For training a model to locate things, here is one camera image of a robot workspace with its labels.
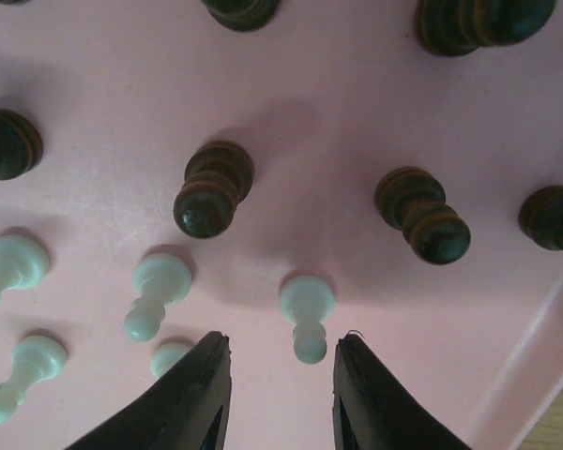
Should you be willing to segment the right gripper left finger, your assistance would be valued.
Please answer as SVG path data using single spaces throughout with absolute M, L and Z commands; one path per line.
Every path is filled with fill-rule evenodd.
M 229 338 L 210 331 L 141 396 L 68 449 L 221 450 L 230 402 Z

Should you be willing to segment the white pawn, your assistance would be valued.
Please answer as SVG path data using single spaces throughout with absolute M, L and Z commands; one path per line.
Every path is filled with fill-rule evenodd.
M 188 265 L 169 253 L 143 258 L 133 271 L 134 300 L 123 326 L 132 340 L 146 342 L 156 336 L 166 316 L 166 307 L 186 298 L 192 283 Z
M 191 346 L 184 342 L 167 342 L 160 345 L 151 359 L 150 369 L 155 379 L 160 378 L 170 370 L 180 359 L 182 359 L 191 349 Z
M 281 313 L 294 325 L 294 353 L 300 362 L 314 365 L 325 358 L 327 331 L 323 321 L 334 307 L 334 292 L 320 277 L 292 277 L 281 287 Z
M 0 383 L 0 425 L 24 403 L 34 384 L 57 377 L 68 361 L 68 353 L 57 340 L 42 335 L 23 338 L 11 352 L 11 373 Z
M 50 267 L 47 251 L 36 240 L 18 234 L 0 237 L 0 300 L 4 291 L 38 286 Z

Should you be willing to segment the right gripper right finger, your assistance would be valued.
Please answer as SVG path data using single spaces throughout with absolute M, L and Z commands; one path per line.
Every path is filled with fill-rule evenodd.
M 336 345 L 333 393 L 337 449 L 469 449 L 416 401 L 357 334 L 347 334 Z

